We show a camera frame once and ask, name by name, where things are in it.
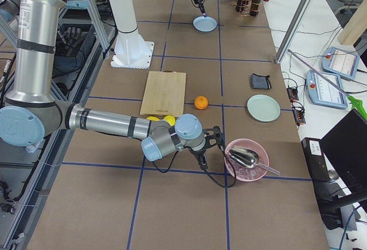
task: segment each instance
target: black monitor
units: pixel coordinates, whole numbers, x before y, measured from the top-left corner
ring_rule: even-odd
[[[367,212],[367,121],[351,110],[321,139],[320,146],[352,192],[322,205],[324,210],[359,202]]]

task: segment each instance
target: white table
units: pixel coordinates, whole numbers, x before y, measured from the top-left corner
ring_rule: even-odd
[[[300,0],[270,0],[269,2],[264,2],[264,7],[270,28],[274,30],[286,31],[294,16],[299,2]],[[327,2],[325,0],[313,0],[310,8],[306,12],[301,22],[298,31],[312,33],[330,33],[326,33],[323,35],[297,33],[291,43],[290,49],[305,56],[316,56],[319,54],[324,54],[328,46],[336,46],[342,48],[343,50],[354,51],[355,49],[353,48],[353,46],[341,45],[338,41],[338,37],[336,36],[334,38],[334,35],[339,34],[342,31],[342,29],[337,29],[334,33],[331,32],[335,30],[338,26],[339,22],[335,18]],[[284,35],[285,32],[272,31],[272,38],[276,47],[280,46]],[[320,57],[306,58],[305,60],[313,64],[316,69],[322,70]],[[298,85],[303,85],[303,79],[290,73],[290,63],[291,71],[302,77],[306,77],[306,73],[309,71],[309,68],[303,65],[294,57],[292,57],[290,62],[289,53],[286,53],[281,63],[282,71],[287,72],[290,75],[290,78],[294,79],[298,83]],[[359,62],[358,68],[366,70],[362,61]],[[357,72],[355,80],[367,83],[367,74]],[[351,81],[343,80],[342,82],[345,91],[354,92],[367,89],[367,87],[358,85]],[[298,89],[300,101],[304,104],[304,107],[306,109],[306,124],[301,125],[298,130],[300,140],[302,140],[304,137],[322,138],[331,128],[333,128],[339,122],[340,119],[342,119],[350,111],[350,105],[346,110],[316,106],[311,103],[307,92],[303,94],[303,87],[299,87]],[[367,93],[360,93],[353,96],[363,100],[364,104],[367,103]],[[328,169],[332,169],[332,166],[328,161],[327,166]],[[342,181],[338,181],[338,183],[339,182],[341,187],[345,187]],[[350,191],[346,189],[345,193],[348,194],[350,193]],[[366,221],[366,214],[364,213],[362,208],[360,208],[358,212],[362,216],[361,219]],[[350,240],[345,240],[343,242],[342,249],[352,249],[354,247],[367,249],[367,225],[358,222],[357,228],[358,231],[348,231],[349,237],[351,239],[356,237],[358,238],[357,241],[351,242]],[[338,248],[343,229],[338,228],[330,231],[325,228],[325,232],[327,234],[329,246],[332,248]]]

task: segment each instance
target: blue cable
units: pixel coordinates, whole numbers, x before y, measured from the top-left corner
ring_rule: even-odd
[[[354,208],[354,210],[351,212],[351,214],[350,214],[350,216],[349,216],[349,218],[348,218],[348,221],[346,222],[346,225],[345,225],[345,227],[344,227],[344,232],[343,232],[343,235],[342,235],[342,239],[341,239],[341,241],[340,241],[340,245],[339,245],[339,250],[341,250],[341,249],[342,249],[342,245],[343,245],[343,241],[344,241],[344,236],[345,236],[345,234],[346,234],[346,230],[347,230],[347,228],[348,228],[348,225],[349,225],[350,219],[352,218],[352,216],[355,214],[355,212],[356,212],[356,211],[358,210],[358,208],[360,208],[360,207],[362,207],[362,205],[360,205],[360,206],[358,206],[358,207]]]

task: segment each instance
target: cutting board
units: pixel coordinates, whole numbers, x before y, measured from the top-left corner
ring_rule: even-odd
[[[185,73],[150,71],[140,114],[181,116],[184,112],[185,85]]]

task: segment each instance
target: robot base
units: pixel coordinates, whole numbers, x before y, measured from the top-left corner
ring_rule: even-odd
[[[130,38],[127,35],[119,34],[111,66],[113,68],[148,69],[153,49],[154,42],[146,42],[140,35]]]

